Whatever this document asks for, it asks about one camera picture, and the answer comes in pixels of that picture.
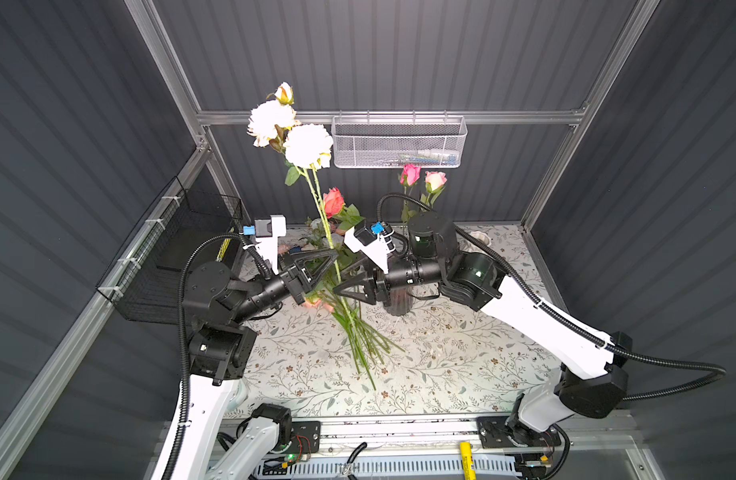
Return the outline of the magenta rose stem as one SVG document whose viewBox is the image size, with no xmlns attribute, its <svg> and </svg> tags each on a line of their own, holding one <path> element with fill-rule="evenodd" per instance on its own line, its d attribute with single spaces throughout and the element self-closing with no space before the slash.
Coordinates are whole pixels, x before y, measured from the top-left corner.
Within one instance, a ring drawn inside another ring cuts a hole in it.
<svg viewBox="0 0 736 480">
<path fill-rule="evenodd" d="M 410 195 L 414 186 L 418 183 L 421 176 L 421 168 L 414 164 L 406 164 L 403 167 L 402 173 L 400 174 L 400 183 L 403 186 L 403 193 Z M 403 201 L 403 209 L 401 213 L 401 219 L 404 223 L 407 223 L 412 215 L 411 204 L 407 201 Z"/>
</svg>

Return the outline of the light pink rose stem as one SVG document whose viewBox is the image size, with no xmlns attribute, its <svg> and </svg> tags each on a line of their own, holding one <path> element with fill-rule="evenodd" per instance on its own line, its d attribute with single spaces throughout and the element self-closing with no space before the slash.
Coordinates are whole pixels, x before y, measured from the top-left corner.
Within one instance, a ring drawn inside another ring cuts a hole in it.
<svg viewBox="0 0 736 480">
<path fill-rule="evenodd" d="M 441 171 L 427 171 L 425 175 L 425 187 L 421 194 L 421 202 L 433 207 L 439 196 L 446 187 L 447 176 Z"/>
</svg>

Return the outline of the white peony flower stem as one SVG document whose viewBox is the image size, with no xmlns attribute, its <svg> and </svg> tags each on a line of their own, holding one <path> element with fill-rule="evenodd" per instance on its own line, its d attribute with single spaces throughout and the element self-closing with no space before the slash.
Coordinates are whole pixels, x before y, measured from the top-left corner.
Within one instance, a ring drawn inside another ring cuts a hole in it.
<svg viewBox="0 0 736 480">
<path fill-rule="evenodd" d="M 251 110 L 247 134 L 256 148 L 269 148 L 282 156 L 287 167 L 288 186 L 302 180 L 306 183 L 327 235 L 332 232 L 323 204 L 330 190 L 321 186 L 319 173 L 331 166 L 334 141 L 322 124 L 299 119 L 294 107 L 295 93 L 286 81 L 281 82 L 265 100 Z"/>
</svg>

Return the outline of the bundle of artificial flowers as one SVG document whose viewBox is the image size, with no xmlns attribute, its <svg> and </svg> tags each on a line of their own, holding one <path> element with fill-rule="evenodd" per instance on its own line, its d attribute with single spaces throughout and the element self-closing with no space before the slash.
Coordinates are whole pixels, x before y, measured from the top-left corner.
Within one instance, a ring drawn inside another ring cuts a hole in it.
<svg viewBox="0 0 736 480">
<path fill-rule="evenodd" d="M 357 373 L 371 376 L 372 368 L 383 363 L 384 357 L 397 344 L 363 319 L 363 303 L 336 294 L 340 283 L 363 271 L 361 266 L 351 270 L 358 262 L 358 255 L 344 245 L 344 236 L 340 233 L 332 230 L 327 235 L 321 220 L 309 219 L 299 242 L 295 246 L 282 247 L 282 252 L 293 252 L 296 247 L 304 252 L 330 248 L 338 253 L 335 265 L 327 270 L 312 292 L 305 294 L 305 305 L 324 307 L 330 312 L 346 334 Z"/>
</svg>

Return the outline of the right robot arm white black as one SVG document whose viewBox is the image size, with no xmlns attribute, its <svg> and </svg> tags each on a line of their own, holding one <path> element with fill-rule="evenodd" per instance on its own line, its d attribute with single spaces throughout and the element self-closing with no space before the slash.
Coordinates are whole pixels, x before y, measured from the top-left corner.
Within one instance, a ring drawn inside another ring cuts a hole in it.
<svg viewBox="0 0 736 480">
<path fill-rule="evenodd" d="M 359 272 L 334 291 L 388 304 L 395 291 L 434 283 L 441 296 L 506 323 L 551 352 L 560 368 L 520 394 L 504 424 L 517 446 L 530 445 L 575 414 L 607 417 L 628 390 L 625 360 L 610 350 L 615 338 L 556 309 L 495 254 L 461 250 L 459 235 L 452 221 L 435 212 L 412 218 L 404 240 L 387 223 L 360 222 L 344 237 L 359 257 Z"/>
</svg>

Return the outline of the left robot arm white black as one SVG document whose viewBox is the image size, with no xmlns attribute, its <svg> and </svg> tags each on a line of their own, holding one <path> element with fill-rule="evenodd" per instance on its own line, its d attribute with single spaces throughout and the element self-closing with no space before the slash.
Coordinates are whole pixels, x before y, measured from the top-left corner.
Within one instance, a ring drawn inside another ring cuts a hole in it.
<svg viewBox="0 0 736 480">
<path fill-rule="evenodd" d="M 263 403 L 235 436 L 222 431 L 228 407 L 247 397 L 245 370 L 257 334 L 248 322 L 303 303 L 335 264 L 333 249 L 284 254 L 279 272 L 239 279 L 222 262 L 190 259 L 178 286 L 182 379 L 179 403 L 154 479 L 250 479 L 268 456 L 285 462 L 295 443 L 289 408 Z"/>
</svg>

